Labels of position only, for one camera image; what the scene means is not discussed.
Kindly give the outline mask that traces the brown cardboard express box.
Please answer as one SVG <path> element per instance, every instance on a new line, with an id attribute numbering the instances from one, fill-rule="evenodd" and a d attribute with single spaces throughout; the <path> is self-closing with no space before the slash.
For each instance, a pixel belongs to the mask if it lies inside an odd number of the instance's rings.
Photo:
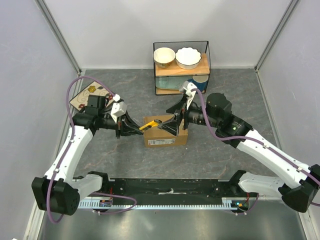
<path id="1" fill-rule="evenodd" d="M 188 130 L 183 129 L 184 121 L 179 126 L 179 135 L 174 136 L 169 132 L 152 127 L 143 134 L 144 145 L 147 148 L 174 147 L 186 145 L 188 139 Z"/>

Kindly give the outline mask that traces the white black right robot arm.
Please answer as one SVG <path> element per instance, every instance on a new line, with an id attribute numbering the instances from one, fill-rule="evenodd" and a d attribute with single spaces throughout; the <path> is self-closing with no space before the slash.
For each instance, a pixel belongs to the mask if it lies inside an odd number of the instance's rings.
<path id="1" fill-rule="evenodd" d="M 182 99 L 167 109 L 172 118 L 158 128 L 178 136 L 180 126 L 189 124 L 207 126 L 212 136 L 255 158 L 273 173 L 275 177 L 256 175 L 238 170 L 230 179 L 229 191 L 235 197 L 256 193 L 281 198 L 291 209 L 305 213 L 313 205 L 320 189 L 320 166 L 309 166 L 289 156 L 267 141 L 245 120 L 232 113 L 232 103 L 222 93 L 211 93 L 201 99 L 198 106 L 191 96 Z"/>

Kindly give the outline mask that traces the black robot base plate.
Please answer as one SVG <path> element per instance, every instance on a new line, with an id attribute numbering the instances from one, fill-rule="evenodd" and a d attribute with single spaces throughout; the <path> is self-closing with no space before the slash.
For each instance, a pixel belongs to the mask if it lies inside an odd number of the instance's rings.
<path id="1" fill-rule="evenodd" d="M 254 200 L 234 182 L 217 179 L 114 178 L 105 194 L 136 199 L 137 204 L 220 204 L 222 198 Z"/>

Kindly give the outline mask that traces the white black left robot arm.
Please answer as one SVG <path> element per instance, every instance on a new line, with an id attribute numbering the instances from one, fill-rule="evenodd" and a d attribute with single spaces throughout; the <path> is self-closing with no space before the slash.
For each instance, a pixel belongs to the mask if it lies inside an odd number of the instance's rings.
<path id="1" fill-rule="evenodd" d="M 118 95 L 110 107 L 108 103 L 104 96 L 90 95 L 87 105 L 71 118 L 66 140 L 54 163 L 43 177 L 35 177 L 31 183 L 40 210 L 71 216 L 82 199 L 93 193 L 99 197 L 109 193 L 107 173 L 90 171 L 85 177 L 73 180 L 85 148 L 99 129 L 113 130 L 117 138 L 143 134 Z"/>

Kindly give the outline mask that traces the yellow utility knife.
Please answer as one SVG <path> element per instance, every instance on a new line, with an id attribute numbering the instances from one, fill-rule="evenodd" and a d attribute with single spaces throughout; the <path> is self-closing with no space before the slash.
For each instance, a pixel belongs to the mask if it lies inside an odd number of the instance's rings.
<path id="1" fill-rule="evenodd" d="M 139 128 L 139 130 L 142 131 L 142 132 L 145 132 L 145 131 L 147 131 L 148 129 L 157 127 L 157 126 L 160 125 L 161 123 L 162 123 L 161 120 L 159 120 L 159 119 L 154 119 L 154 120 L 148 122 L 147 124 L 141 126 L 141 127 Z"/>

